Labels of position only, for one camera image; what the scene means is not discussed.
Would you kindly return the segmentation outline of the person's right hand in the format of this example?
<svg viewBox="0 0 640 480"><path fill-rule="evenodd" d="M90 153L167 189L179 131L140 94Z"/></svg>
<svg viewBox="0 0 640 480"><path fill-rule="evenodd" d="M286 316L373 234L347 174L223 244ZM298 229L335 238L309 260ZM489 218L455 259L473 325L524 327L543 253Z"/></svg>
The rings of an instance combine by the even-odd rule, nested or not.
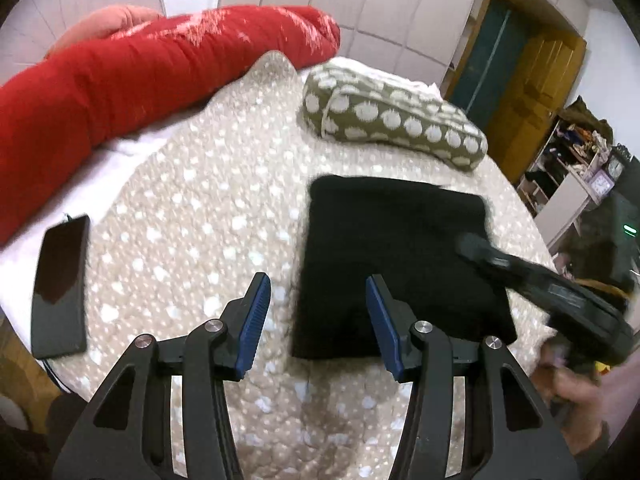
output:
<svg viewBox="0 0 640 480"><path fill-rule="evenodd" d="M616 396L608 384L603 387L597 378L570 370L565 365L565 346L555 337L541 345L530 380L548 408L553 402L568 406L560 428L576 460L600 460L612 434L620 430Z"/></svg>

